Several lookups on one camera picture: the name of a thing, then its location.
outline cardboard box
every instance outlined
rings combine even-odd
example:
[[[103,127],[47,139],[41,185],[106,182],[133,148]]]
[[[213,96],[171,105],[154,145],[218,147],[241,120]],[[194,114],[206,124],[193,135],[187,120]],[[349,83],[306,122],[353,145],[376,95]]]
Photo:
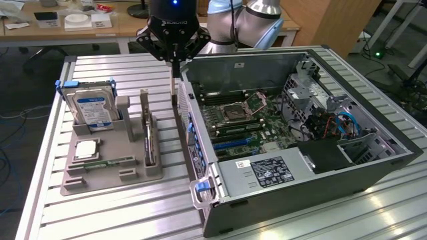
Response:
[[[91,22],[94,29],[105,29],[114,26],[110,14],[93,14]]]
[[[62,21],[57,12],[35,12],[35,19],[38,20],[39,28],[59,28]]]

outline barcode sticker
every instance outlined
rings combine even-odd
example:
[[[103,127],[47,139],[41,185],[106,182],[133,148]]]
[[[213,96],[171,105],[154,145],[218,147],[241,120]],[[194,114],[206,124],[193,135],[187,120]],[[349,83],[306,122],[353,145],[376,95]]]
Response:
[[[237,161],[236,164],[238,166],[238,169],[241,169],[241,168],[250,167],[252,166],[252,161],[248,159],[248,160],[244,160],[244,161]]]

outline warning label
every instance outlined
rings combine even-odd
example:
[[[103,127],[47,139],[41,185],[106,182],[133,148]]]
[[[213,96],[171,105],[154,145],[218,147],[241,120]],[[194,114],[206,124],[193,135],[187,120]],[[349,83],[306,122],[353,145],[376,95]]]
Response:
[[[294,181],[293,173],[281,156],[252,162],[252,167],[264,188]]]

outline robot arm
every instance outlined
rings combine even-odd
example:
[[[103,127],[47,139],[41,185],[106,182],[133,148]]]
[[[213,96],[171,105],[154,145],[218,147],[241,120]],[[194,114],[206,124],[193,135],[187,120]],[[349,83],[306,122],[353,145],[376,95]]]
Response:
[[[174,78],[181,76],[181,62],[193,59],[211,40],[197,7],[198,0],[151,1],[147,27],[137,32],[137,41],[153,56],[171,63]]]
[[[281,0],[252,0],[246,7],[242,0],[233,0],[233,5],[240,42],[257,49],[269,49],[285,23]],[[213,39],[202,53],[236,52],[232,0],[211,0],[207,13],[207,29]]]
[[[181,62],[193,59],[199,52],[237,51],[234,25],[240,41],[265,50],[273,46],[285,22],[281,0],[252,0],[248,7],[244,7],[242,0],[211,0],[209,33],[201,27],[197,8],[198,0],[151,1],[147,27],[137,33],[137,41],[146,50],[159,61],[171,64],[174,78],[181,76]]]

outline aluminum extrusion table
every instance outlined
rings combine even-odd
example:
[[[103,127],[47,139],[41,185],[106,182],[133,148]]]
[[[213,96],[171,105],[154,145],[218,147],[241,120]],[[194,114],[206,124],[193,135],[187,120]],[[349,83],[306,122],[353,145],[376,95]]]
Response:
[[[427,149],[426,128],[332,50],[313,49],[417,145]],[[131,96],[133,115],[142,112],[139,89],[150,90],[150,108],[159,119],[165,178],[61,195],[74,117],[57,94],[17,239],[202,240],[203,226],[193,206],[173,113],[170,69],[149,54],[85,56],[65,63],[61,79],[97,81],[110,77],[118,82],[119,95]],[[321,80],[333,93],[344,93],[326,75]],[[426,239],[426,186],[427,153],[365,192],[210,239]]]

